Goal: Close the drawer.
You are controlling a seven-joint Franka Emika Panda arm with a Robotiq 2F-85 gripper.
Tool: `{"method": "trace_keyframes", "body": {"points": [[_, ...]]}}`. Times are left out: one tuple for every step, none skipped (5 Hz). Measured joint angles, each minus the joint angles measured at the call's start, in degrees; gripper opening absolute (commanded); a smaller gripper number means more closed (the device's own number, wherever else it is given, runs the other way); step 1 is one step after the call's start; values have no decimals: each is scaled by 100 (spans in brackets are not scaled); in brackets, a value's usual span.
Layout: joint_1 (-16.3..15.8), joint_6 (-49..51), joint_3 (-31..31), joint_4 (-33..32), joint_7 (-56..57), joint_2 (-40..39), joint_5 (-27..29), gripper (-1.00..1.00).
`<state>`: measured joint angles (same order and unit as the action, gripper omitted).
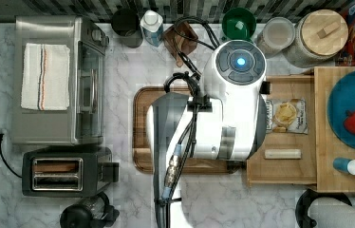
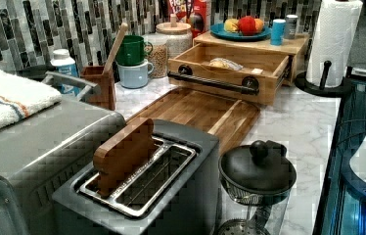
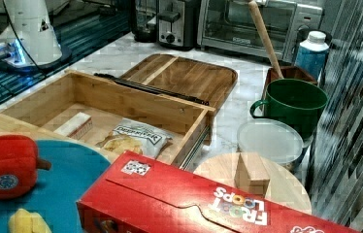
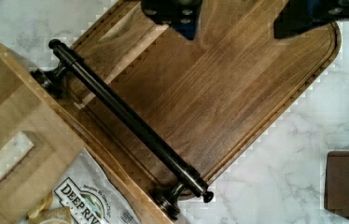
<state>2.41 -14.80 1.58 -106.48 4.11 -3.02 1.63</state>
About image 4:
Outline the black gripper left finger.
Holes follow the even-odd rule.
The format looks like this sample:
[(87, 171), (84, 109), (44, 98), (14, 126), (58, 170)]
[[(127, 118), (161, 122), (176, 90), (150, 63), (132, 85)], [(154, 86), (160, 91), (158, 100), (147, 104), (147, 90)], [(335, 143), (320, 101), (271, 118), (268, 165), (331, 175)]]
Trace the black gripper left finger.
[(193, 40), (202, 0), (141, 0), (141, 9), (156, 24), (167, 24), (187, 40)]

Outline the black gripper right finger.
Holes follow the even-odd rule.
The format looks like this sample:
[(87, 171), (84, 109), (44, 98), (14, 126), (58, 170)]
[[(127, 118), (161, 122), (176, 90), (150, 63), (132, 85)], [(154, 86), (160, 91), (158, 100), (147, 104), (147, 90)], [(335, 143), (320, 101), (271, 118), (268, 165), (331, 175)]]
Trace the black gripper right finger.
[(291, 38), (336, 21), (349, 21), (349, 0), (288, 0), (273, 22), (273, 36)]

